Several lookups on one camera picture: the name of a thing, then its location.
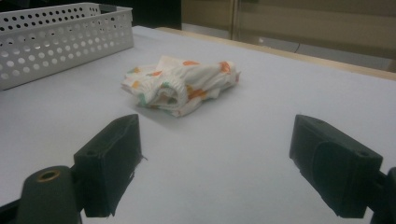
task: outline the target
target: basket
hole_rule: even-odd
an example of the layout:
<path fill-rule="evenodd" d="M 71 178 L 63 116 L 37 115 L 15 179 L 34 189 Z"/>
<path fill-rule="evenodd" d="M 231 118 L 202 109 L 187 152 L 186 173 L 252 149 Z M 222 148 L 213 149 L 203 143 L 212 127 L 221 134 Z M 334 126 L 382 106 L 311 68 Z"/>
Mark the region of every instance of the basket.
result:
<path fill-rule="evenodd" d="M 128 7 L 80 3 L 0 13 L 0 90 L 133 46 Z"/>

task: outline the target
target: plastic basket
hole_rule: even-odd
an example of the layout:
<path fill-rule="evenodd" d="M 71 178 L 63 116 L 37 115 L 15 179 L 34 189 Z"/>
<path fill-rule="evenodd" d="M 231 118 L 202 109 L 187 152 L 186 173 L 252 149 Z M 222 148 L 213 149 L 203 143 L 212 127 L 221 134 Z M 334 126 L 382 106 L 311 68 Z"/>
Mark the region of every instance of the plastic basket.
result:
<path fill-rule="evenodd" d="M 133 46 L 128 7 L 80 3 L 0 13 L 0 90 Z"/>

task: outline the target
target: basket holes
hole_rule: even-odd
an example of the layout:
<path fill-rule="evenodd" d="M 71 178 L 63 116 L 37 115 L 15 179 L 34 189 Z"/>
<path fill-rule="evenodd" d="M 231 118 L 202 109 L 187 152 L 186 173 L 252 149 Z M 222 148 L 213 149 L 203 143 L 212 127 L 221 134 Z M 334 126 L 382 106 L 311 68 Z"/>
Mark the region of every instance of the basket holes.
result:
<path fill-rule="evenodd" d="M 33 44 L 33 48 L 40 49 L 41 47 L 40 47 L 40 45 L 38 43 L 35 43 L 35 44 Z"/>
<path fill-rule="evenodd" d="M 7 43 L 8 43 L 9 45 L 14 44 L 14 39 L 8 38 L 8 39 L 7 39 Z"/>
<path fill-rule="evenodd" d="M 1 75 L 1 78 L 2 78 L 2 79 L 9 79 L 9 75 L 8 75 L 7 73 L 3 73 L 3 74 Z"/>
<path fill-rule="evenodd" d="M 18 40 L 19 40 L 20 42 L 25 42 L 25 41 L 26 41 L 26 38 L 25 38 L 23 35 L 20 35 L 20 36 L 18 36 Z"/>
<path fill-rule="evenodd" d="M 3 56 L 3 57 L 8 57 L 8 52 L 6 52 L 6 51 L 1 51 L 1 56 Z"/>
<path fill-rule="evenodd" d="M 30 47 L 25 45 L 25 46 L 23 46 L 23 50 L 26 51 L 26 52 L 29 52 L 30 51 Z"/>
<path fill-rule="evenodd" d="M 8 62 L 7 62 L 7 66 L 8 66 L 8 67 L 13 67 L 14 65 L 15 65 L 15 63 L 12 62 L 12 61 L 8 61 Z"/>
<path fill-rule="evenodd" d="M 29 34 L 29 38 L 30 39 L 35 39 L 35 35 L 34 34 Z"/>
<path fill-rule="evenodd" d="M 18 55 L 18 54 L 21 53 L 19 49 L 13 49 L 12 52 L 13 52 L 15 55 Z"/>
<path fill-rule="evenodd" d="M 21 72 L 18 70 L 12 71 L 12 76 L 14 76 L 14 77 L 18 77 L 20 74 L 21 74 Z"/>

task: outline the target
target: cloth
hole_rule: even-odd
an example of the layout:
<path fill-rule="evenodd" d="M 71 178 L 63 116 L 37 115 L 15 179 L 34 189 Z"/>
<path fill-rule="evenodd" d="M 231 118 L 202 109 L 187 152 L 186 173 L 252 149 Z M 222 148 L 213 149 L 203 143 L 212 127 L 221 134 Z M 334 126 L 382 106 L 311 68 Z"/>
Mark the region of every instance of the cloth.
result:
<path fill-rule="evenodd" d="M 232 62 L 200 64 L 162 56 L 158 64 L 137 66 L 122 81 L 141 106 L 159 108 L 175 117 L 185 116 L 202 101 L 239 81 Z"/>

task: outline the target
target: orange print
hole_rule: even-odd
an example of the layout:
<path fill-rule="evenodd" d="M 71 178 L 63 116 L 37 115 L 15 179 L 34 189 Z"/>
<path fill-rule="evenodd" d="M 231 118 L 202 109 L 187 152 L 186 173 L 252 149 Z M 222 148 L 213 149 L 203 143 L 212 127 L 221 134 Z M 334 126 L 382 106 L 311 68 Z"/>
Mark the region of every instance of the orange print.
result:
<path fill-rule="evenodd" d="M 219 63 L 221 65 L 221 72 L 231 74 L 230 65 L 226 62 Z"/>
<path fill-rule="evenodd" d="M 134 89 L 137 89 L 137 88 L 139 87 L 139 85 L 140 85 L 140 82 L 135 81 L 134 84 L 132 84 L 132 87 L 133 87 Z"/>
<path fill-rule="evenodd" d="M 152 75 L 153 75 L 154 77 L 156 77 L 156 76 L 159 76 L 159 75 L 161 74 L 161 72 L 162 72 L 162 71 L 154 72 Z"/>
<path fill-rule="evenodd" d="M 140 72 L 139 67 L 136 67 L 136 68 L 134 69 L 134 73 L 139 73 L 139 72 Z"/>
<path fill-rule="evenodd" d="M 186 85 L 186 88 L 187 88 L 187 94 L 188 95 L 192 94 L 192 92 L 194 91 L 194 89 L 190 85 Z"/>
<path fill-rule="evenodd" d="M 193 61 L 186 61 L 183 63 L 183 65 L 196 65 L 196 64 L 199 64 L 199 63 L 193 62 Z"/>
<path fill-rule="evenodd" d="M 189 100 L 192 99 L 192 98 L 198 97 L 198 96 L 200 96 L 202 99 L 205 99 L 206 98 L 206 91 L 203 91 L 201 89 L 193 91 L 191 94 L 189 94 Z"/>

